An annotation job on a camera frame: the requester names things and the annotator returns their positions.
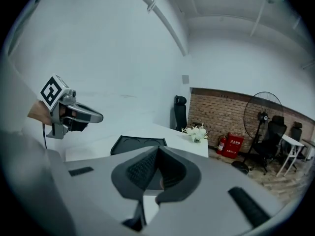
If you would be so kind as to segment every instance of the fire extinguisher box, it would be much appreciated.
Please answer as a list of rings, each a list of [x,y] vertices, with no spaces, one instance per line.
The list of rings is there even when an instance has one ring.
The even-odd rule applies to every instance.
[[[232,159],[236,158],[242,146],[243,140],[244,137],[238,134],[228,133],[227,143],[223,148],[222,156]]]

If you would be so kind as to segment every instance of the red fire extinguisher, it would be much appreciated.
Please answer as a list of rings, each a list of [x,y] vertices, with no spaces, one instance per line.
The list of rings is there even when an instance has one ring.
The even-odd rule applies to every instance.
[[[221,155],[225,143],[226,143],[226,137],[223,136],[223,137],[221,138],[221,140],[220,140],[220,144],[219,144],[219,146],[218,146],[217,154]]]

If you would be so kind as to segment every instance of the wooden floor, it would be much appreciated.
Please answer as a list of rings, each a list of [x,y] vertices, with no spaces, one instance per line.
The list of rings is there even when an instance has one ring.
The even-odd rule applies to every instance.
[[[209,149],[209,157],[215,158],[217,160],[223,161],[225,163],[231,164],[233,161],[243,161],[243,157],[237,157],[236,159],[230,159],[221,155],[216,154],[212,149]],[[284,168],[280,175],[276,177],[281,165],[277,161],[273,161],[267,166],[268,173],[264,175],[264,169],[260,166],[255,166],[255,168],[249,172],[248,176],[255,180],[257,183],[261,184],[268,191],[274,194],[283,202],[284,205],[289,203],[292,199],[301,197],[304,195],[308,186],[312,182],[315,176],[315,165],[312,165],[311,170],[307,175],[305,171],[310,166],[309,162],[304,162],[303,160],[296,160],[297,171],[291,168],[290,171],[284,177],[286,168]],[[249,168],[254,165],[253,162],[248,160],[246,162]]]

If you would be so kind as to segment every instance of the black fan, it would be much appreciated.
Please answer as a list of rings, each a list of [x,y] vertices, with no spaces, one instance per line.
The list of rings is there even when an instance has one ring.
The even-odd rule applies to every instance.
[[[252,147],[266,135],[268,120],[273,116],[283,117],[284,111],[280,100],[270,92],[259,92],[247,103],[244,110],[244,127],[252,138],[252,145],[243,162],[234,161],[232,166],[247,174],[249,169],[245,164]]]

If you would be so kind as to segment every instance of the fan base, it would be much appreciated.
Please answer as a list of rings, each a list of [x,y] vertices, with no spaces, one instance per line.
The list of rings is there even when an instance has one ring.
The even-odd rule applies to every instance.
[[[240,161],[234,161],[232,163],[232,166],[238,169],[240,172],[244,173],[245,175],[248,174],[249,169],[245,163],[240,162]]]

